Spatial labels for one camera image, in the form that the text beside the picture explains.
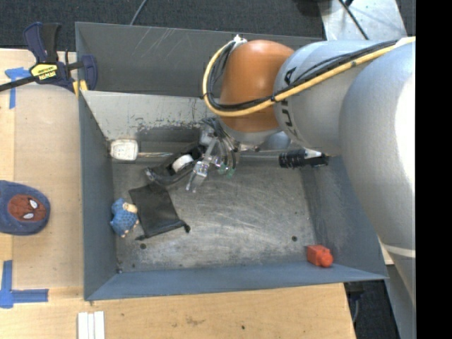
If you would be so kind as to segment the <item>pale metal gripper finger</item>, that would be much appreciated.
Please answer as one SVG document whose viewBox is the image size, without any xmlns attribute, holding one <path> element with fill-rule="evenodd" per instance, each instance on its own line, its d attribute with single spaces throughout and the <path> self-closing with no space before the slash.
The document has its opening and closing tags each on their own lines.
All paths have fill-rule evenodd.
<svg viewBox="0 0 452 339">
<path fill-rule="evenodd" d="M 208 176 L 209 162 L 202 160 L 196 164 L 196 185 L 200 186 Z"/>
<path fill-rule="evenodd" d="M 193 171 L 190 174 L 189 180 L 186 183 L 186 190 L 188 192 L 191 192 L 191 193 L 195 193 L 196 192 L 199 178 L 200 177 L 198 175 L 198 170 L 197 169 L 193 169 Z"/>
</svg>

